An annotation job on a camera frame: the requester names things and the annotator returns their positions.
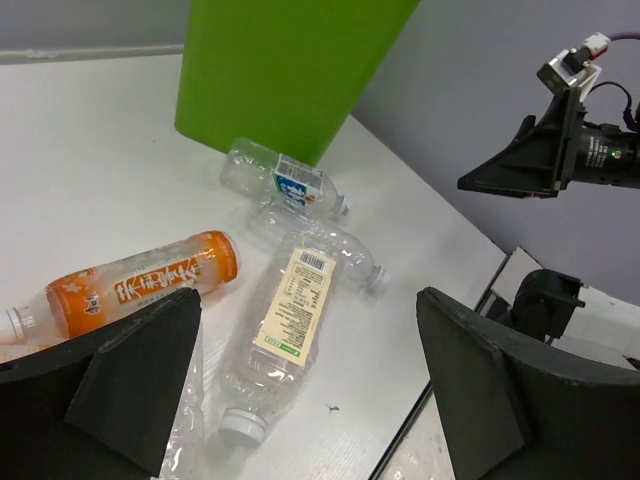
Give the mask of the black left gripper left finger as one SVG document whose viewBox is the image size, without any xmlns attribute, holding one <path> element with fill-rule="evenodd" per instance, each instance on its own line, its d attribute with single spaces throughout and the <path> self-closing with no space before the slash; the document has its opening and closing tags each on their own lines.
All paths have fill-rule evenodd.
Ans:
<svg viewBox="0 0 640 480">
<path fill-rule="evenodd" d="M 183 288 L 3 363 L 2 478 L 158 476 L 200 320 L 199 293 Z"/>
</svg>

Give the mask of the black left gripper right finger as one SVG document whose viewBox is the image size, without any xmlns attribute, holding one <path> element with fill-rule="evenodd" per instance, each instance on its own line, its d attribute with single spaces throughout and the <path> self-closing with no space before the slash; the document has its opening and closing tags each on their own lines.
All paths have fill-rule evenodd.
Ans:
<svg viewBox="0 0 640 480">
<path fill-rule="evenodd" d="M 548 346 L 433 287 L 416 313 L 456 478 L 638 478 L 638 372 Z"/>
</svg>

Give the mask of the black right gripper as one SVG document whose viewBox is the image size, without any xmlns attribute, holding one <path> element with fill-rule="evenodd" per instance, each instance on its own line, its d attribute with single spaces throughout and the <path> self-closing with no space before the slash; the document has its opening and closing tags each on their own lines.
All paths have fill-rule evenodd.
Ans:
<svg viewBox="0 0 640 480">
<path fill-rule="evenodd" d="M 580 93 L 553 97 L 528 115 L 509 145 L 457 181 L 462 191 L 509 198 L 555 198 L 569 181 L 639 187 L 639 134 L 612 124 L 585 126 Z"/>
</svg>

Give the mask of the clear bottle cream label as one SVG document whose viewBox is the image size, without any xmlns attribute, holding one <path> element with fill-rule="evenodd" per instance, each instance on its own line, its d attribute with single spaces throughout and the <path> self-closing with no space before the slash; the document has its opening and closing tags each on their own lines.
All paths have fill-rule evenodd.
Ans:
<svg viewBox="0 0 640 480">
<path fill-rule="evenodd" d="M 255 448 L 293 402 L 318 353 L 318 335 L 343 265 L 301 233 L 286 234 L 250 295 L 225 350 L 218 431 Z"/>
</svg>

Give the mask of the clear bottle white cap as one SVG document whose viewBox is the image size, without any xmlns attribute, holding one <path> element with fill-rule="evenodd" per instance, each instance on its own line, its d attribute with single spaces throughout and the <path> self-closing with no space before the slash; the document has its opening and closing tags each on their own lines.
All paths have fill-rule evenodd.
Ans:
<svg viewBox="0 0 640 480">
<path fill-rule="evenodd" d="M 283 206 L 267 204 L 249 215 L 248 230 L 267 245 L 278 245 L 286 234 L 297 232 L 318 246 L 338 254 L 343 265 L 343 281 L 354 290 L 381 296 L 389 285 L 386 269 L 358 238 L 336 223 L 315 220 Z"/>
</svg>

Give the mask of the clear bottle blue white label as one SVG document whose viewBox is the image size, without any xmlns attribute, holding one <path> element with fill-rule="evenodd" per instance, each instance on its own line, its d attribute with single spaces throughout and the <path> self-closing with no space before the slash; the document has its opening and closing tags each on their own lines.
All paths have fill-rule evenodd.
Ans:
<svg viewBox="0 0 640 480">
<path fill-rule="evenodd" d="M 349 202 L 328 174 L 247 138 L 233 141 L 220 183 L 252 199 L 277 195 L 320 218 L 350 212 Z"/>
</svg>

